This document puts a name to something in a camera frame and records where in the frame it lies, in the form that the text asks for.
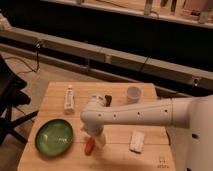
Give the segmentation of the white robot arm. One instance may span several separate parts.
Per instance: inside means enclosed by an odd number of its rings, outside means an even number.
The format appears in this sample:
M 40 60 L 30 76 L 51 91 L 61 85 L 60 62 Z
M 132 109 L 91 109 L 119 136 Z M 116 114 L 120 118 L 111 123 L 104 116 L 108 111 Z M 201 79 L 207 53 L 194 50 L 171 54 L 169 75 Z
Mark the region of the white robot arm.
M 190 130 L 185 171 L 213 171 L 213 95 L 169 98 L 106 107 L 93 95 L 80 114 L 84 130 L 98 136 L 105 125 L 174 126 Z

